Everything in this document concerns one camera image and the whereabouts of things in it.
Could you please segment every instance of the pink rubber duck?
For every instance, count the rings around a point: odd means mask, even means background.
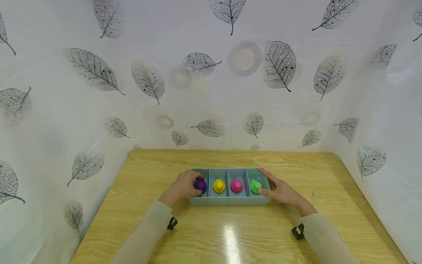
[[[243,190],[243,184],[239,179],[234,179],[232,183],[230,183],[230,189],[232,189],[234,193],[239,193]]]

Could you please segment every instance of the black leaf pattern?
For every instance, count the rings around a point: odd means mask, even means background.
[[[105,122],[105,127],[107,128],[108,133],[115,139],[119,139],[121,137],[127,137],[127,127],[124,122],[117,117],[109,117]]]
[[[246,0],[209,0],[212,12],[218,19],[233,26],[240,16],[240,12],[246,3]]]
[[[338,131],[349,140],[349,143],[351,143],[354,136],[354,130],[356,129],[358,123],[359,119],[351,117],[347,118],[340,124],[335,125],[339,126]]]
[[[306,133],[305,137],[302,140],[302,146],[300,148],[305,147],[305,146],[311,146],[317,143],[318,141],[320,141],[321,138],[322,138],[322,133],[318,129],[314,128],[308,133]]]
[[[0,91],[0,108],[3,108],[4,117],[12,122],[19,123],[32,110],[32,102],[28,92],[10,88]]]
[[[65,207],[65,219],[72,229],[78,230],[82,219],[82,205],[78,201],[72,201]]]
[[[321,94],[321,99],[334,90],[346,75],[346,61],[338,55],[327,56],[318,66],[314,77],[315,91]]]
[[[360,0],[330,0],[321,24],[313,30],[320,27],[326,29],[341,27],[349,14],[359,5],[359,2]]]
[[[65,55],[79,73],[98,89],[117,90],[122,93],[117,87],[117,79],[113,71],[100,57],[78,48],[65,49]]]
[[[173,132],[171,132],[171,138],[176,144],[176,147],[186,145],[186,143],[189,141],[189,138],[186,134],[183,134],[177,130],[173,130]]]
[[[396,44],[390,44],[379,48],[371,57],[371,66],[385,69],[390,63],[396,47]]]
[[[0,161],[0,204],[16,198],[25,204],[25,200],[17,197],[18,178],[12,167],[4,161]]]
[[[135,61],[132,63],[132,76],[136,85],[146,95],[159,99],[164,94],[165,82],[161,73],[152,65],[145,61]]]
[[[69,181],[68,186],[73,180],[86,180],[95,175],[104,165],[103,155],[88,155],[79,153],[76,155],[75,161],[72,166],[72,179]]]
[[[264,126],[264,118],[260,114],[252,114],[248,117],[248,121],[245,123],[244,130],[246,133],[258,138],[257,134],[261,131]]]
[[[269,41],[265,48],[264,82],[274,89],[287,88],[296,71],[296,56],[292,48],[281,41]]]
[[[413,13],[413,22],[418,26],[422,27],[422,2],[420,2]],[[422,36],[422,33],[413,41],[417,41]]]
[[[199,132],[206,136],[224,136],[224,130],[219,125],[217,125],[214,120],[202,121],[197,126],[192,126],[191,128],[197,128]]]
[[[363,177],[369,176],[381,169],[386,160],[387,154],[379,147],[365,145],[360,148],[357,157],[357,166],[362,175],[362,182]]]
[[[7,34],[6,34],[6,26],[4,25],[3,16],[0,12],[0,42],[6,43],[7,46],[13,51],[13,54],[16,56],[15,50],[10,46],[9,42],[7,41]]]
[[[122,36],[123,13],[117,0],[93,0],[94,13],[103,36],[120,38]]]
[[[195,52],[187,55],[182,65],[194,76],[209,76],[220,63],[215,63],[207,54]]]

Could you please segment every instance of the black wrist strap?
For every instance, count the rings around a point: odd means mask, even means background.
[[[177,220],[174,218],[174,216],[170,219],[170,222],[168,223],[167,229],[173,231],[174,227],[177,225]]]
[[[303,231],[305,230],[305,226],[303,224],[298,225],[292,229],[292,234],[295,236],[296,240],[301,240],[305,237]]]

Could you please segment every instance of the green rubber duck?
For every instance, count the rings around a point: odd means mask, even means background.
[[[254,194],[259,194],[258,189],[262,188],[262,184],[258,182],[257,180],[251,181],[251,192]]]

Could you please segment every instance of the white backdrop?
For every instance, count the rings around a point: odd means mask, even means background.
[[[127,153],[178,145],[337,153],[422,263],[419,0],[94,2],[0,3],[2,262],[68,263]]]

